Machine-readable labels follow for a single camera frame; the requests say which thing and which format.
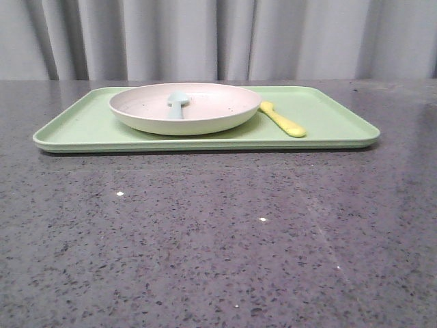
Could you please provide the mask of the light blue plastic spoon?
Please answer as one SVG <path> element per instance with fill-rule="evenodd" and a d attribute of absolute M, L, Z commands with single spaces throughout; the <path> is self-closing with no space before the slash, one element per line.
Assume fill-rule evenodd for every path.
<path fill-rule="evenodd" d="M 182 107 L 189 103 L 189 97 L 187 94 L 181 91 L 176 91 L 170 94 L 167 99 L 167 104 L 170 106 L 170 112 L 168 118 L 170 120 L 183 120 Z"/>

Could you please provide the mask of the light green rectangular tray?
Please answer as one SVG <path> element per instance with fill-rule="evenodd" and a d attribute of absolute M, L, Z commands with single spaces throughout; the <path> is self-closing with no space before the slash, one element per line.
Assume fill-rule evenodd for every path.
<path fill-rule="evenodd" d="M 209 135 L 172 137 L 137 131 L 111 113 L 109 100 L 123 87 L 90 91 L 38 130 L 37 147 L 55 153 L 176 152 L 365 148 L 380 131 L 323 92 L 303 86 L 253 86 L 274 110 L 303 125 L 306 137 L 290 137 L 265 114 Z"/>

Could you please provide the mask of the yellow plastic fork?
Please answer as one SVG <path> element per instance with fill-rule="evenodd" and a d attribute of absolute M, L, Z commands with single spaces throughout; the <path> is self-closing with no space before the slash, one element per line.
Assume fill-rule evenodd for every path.
<path fill-rule="evenodd" d="M 259 105 L 259 110 L 267 115 L 287 135 L 291 137 L 305 137 L 307 135 L 306 130 L 301 125 L 278 114 L 274 110 L 272 102 L 262 101 Z"/>

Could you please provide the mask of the white round plate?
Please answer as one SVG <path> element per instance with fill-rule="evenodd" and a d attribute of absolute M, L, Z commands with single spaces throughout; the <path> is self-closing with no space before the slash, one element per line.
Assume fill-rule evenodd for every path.
<path fill-rule="evenodd" d="M 170 120 L 167 99 L 181 91 L 189 103 L 183 120 Z M 262 97 L 251 90 L 216 83 L 161 83 L 134 87 L 114 95 L 109 106 L 125 125 L 147 133 L 171 136 L 203 135 L 239 126 L 250 120 Z"/>

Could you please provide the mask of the grey curtain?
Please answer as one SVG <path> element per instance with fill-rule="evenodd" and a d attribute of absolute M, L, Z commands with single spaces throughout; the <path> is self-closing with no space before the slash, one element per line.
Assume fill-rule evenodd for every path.
<path fill-rule="evenodd" d="M 435 76 L 435 1 L 1 2 L 3 80 Z"/>

